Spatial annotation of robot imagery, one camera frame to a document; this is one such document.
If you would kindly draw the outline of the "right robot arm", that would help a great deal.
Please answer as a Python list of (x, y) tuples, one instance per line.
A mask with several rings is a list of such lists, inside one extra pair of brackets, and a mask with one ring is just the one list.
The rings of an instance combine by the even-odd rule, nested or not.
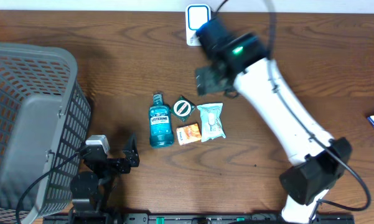
[(291, 91), (276, 62), (254, 34), (234, 37), (220, 19), (195, 31), (211, 66), (196, 70), (200, 96), (235, 91), (250, 102), (284, 148), (291, 168), (279, 177), (288, 193), (281, 212), (284, 221), (310, 223), (317, 201), (344, 174), (352, 147), (334, 139), (307, 112)]

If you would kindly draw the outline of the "white barcode scanner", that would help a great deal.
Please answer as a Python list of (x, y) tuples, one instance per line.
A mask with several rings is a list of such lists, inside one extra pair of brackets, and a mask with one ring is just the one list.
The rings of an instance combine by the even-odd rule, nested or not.
[(186, 43), (188, 46), (200, 46), (196, 31), (211, 19), (212, 10), (207, 4), (189, 4), (185, 8)]

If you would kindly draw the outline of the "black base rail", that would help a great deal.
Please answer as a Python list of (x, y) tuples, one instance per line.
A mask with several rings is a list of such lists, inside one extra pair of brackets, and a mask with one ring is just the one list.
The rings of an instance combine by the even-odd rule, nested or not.
[(122, 214), (117, 219), (107, 217), (81, 217), (80, 214), (52, 215), (42, 223), (123, 223), (123, 224), (227, 224), (227, 223), (284, 223), (275, 213), (251, 215), (148, 215), (146, 213)]

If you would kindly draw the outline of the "light blue wipes pack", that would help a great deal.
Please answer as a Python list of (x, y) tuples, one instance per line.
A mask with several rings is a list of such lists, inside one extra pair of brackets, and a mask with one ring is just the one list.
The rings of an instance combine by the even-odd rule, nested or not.
[(220, 119), (222, 108), (223, 103), (207, 103), (197, 106), (201, 118), (202, 142), (218, 137), (226, 138)]

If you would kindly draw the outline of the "green square box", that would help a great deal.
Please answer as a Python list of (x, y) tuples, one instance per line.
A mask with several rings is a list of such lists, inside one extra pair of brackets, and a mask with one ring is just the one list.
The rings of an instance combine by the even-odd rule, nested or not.
[(180, 96), (171, 106), (171, 113), (181, 121), (185, 122), (189, 119), (195, 109), (196, 106), (191, 101)]

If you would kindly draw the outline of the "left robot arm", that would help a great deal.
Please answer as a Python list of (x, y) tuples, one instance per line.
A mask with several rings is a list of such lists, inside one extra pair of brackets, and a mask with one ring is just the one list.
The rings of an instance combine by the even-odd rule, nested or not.
[(110, 145), (105, 135), (92, 135), (80, 149), (79, 156), (89, 168), (77, 174), (70, 183), (73, 207), (69, 223), (123, 223), (122, 214), (107, 207), (115, 179), (130, 173), (140, 163), (136, 138), (132, 134), (122, 152), (124, 157), (109, 158)]

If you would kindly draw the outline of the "teal mouthwash bottle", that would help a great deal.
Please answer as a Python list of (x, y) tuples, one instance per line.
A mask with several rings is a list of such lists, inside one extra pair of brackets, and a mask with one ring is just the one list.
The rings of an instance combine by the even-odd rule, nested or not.
[(154, 148), (171, 146), (174, 134), (171, 126), (171, 111), (164, 103), (162, 93), (152, 96), (153, 105), (149, 109), (150, 145)]

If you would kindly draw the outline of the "grey plastic basket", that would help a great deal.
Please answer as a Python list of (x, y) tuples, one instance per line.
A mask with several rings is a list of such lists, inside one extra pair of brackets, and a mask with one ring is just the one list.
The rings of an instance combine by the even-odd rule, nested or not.
[(0, 42), (0, 223), (61, 212), (80, 160), (91, 108), (74, 56)]

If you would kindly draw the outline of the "orange small packet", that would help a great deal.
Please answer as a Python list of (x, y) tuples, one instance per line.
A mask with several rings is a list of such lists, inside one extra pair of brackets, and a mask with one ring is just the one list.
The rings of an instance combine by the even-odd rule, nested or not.
[(180, 146), (197, 142), (202, 139), (199, 125), (197, 123), (177, 128), (176, 135)]

